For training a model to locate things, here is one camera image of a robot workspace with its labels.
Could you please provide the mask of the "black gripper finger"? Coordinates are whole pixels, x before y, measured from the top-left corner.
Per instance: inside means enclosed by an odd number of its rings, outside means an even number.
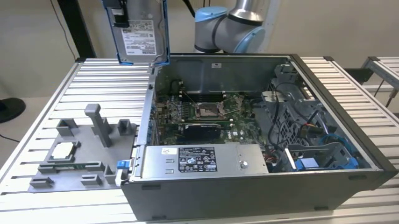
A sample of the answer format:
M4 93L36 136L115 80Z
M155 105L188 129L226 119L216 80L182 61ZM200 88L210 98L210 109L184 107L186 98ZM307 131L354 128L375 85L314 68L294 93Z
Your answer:
M127 1L119 0L116 7L112 8L114 14L114 26L115 27L128 27L128 12L127 12Z

